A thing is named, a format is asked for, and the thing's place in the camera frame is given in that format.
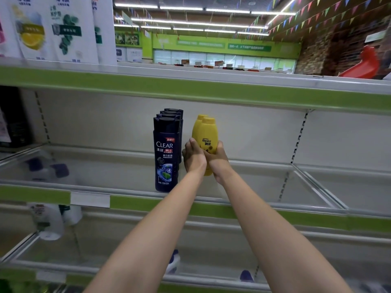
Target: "yellow shampoo bottle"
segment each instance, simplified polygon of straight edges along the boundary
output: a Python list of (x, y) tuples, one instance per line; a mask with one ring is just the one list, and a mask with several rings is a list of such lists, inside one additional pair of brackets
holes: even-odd
[[(210, 154), (216, 154), (217, 143), (219, 142), (219, 134), (217, 132), (217, 126), (214, 118), (204, 117), (198, 128), (196, 141), (198, 145), (209, 152)], [(210, 176), (212, 169), (209, 164), (206, 166), (205, 175)]]
[(192, 131), (192, 138), (193, 139), (197, 140), (197, 132), (198, 132), (199, 127), (201, 126), (202, 119), (207, 116), (208, 115), (198, 114), (197, 120), (195, 121), (194, 126), (193, 126), (193, 131)]

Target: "forearm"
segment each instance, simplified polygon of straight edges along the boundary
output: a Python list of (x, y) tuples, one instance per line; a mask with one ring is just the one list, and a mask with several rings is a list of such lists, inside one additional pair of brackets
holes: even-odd
[(223, 180), (273, 292), (351, 292), (321, 253), (235, 172)]
[(186, 174), (121, 242), (85, 293), (156, 292), (202, 177)]

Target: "yellow bottle cap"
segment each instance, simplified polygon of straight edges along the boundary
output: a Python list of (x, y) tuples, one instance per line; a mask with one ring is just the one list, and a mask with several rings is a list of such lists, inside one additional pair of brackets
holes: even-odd
[(210, 118), (210, 117), (204, 117), (202, 119), (202, 123), (205, 123), (205, 124), (215, 124), (215, 119), (214, 118)]
[(204, 114), (198, 114), (197, 120), (202, 120), (204, 117), (207, 117), (208, 115)]

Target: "red slide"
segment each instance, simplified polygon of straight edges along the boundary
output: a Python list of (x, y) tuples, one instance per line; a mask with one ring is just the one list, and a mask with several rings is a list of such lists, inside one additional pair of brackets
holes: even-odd
[(342, 72), (338, 77), (349, 77), (349, 78), (364, 78), (371, 79), (376, 75), (379, 70), (380, 63), (377, 59), (375, 49), (368, 45), (364, 46), (364, 49), (360, 53), (361, 61), (347, 69), (345, 72)]

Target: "hand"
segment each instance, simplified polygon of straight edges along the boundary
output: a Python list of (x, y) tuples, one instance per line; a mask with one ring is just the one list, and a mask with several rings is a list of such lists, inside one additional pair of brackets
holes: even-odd
[(185, 144), (185, 149), (182, 150), (183, 159), (185, 160), (186, 171), (205, 173), (206, 158), (204, 151), (198, 146), (197, 141), (193, 138)]
[(223, 184), (224, 179), (229, 177), (235, 171), (232, 169), (227, 154), (224, 151), (222, 141), (219, 141), (216, 148), (216, 154), (210, 154), (204, 150), (206, 160), (213, 171), (216, 181)]

